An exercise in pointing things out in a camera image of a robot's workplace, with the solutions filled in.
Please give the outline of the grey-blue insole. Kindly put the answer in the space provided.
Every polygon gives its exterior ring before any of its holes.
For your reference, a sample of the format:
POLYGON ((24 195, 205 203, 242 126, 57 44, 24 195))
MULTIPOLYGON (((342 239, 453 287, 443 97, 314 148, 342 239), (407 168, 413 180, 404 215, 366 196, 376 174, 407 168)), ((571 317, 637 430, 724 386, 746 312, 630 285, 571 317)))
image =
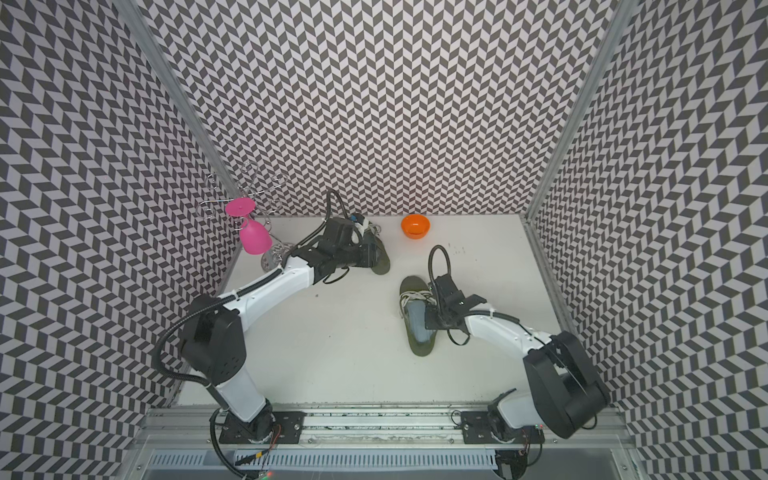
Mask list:
POLYGON ((433 339, 433 331, 426 328, 427 302, 411 300, 405 306, 406 326, 409 338, 419 344, 427 344, 433 339))

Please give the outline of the olive green sandal with laces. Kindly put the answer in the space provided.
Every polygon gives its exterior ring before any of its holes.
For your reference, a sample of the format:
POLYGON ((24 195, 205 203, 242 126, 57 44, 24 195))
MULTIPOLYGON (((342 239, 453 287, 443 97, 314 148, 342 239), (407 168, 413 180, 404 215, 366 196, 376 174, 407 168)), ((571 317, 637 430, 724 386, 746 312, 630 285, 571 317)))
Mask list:
POLYGON ((365 219, 361 228, 364 263, 376 275, 387 274, 391 268, 391 261, 384 243, 379 237, 380 227, 369 219, 365 219))

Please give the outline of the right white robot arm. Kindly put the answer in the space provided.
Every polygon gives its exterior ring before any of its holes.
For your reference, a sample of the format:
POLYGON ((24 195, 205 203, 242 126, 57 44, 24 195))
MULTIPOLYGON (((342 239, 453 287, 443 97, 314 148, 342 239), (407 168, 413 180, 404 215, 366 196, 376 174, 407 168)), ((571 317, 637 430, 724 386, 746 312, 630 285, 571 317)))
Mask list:
POLYGON ((484 298, 465 296, 448 274, 432 280, 429 288, 434 301, 427 307, 428 329, 459 330, 520 363, 524 384, 499 394, 487 406, 495 440, 521 442, 541 426, 567 439, 611 403, 606 384, 574 334, 527 327, 484 298))

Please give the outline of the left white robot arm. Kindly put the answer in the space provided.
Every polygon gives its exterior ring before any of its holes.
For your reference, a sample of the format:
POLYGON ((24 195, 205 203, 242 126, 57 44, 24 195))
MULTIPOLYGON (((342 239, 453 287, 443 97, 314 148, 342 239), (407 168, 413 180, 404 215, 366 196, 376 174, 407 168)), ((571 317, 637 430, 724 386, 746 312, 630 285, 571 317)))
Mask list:
POLYGON ((203 386, 242 440, 273 438, 272 405, 245 366, 247 331, 294 294, 329 283, 336 271, 382 270, 386 252, 379 232, 358 214, 325 219, 268 273, 224 296, 198 297, 189 314, 160 336, 152 367, 163 377, 203 386))

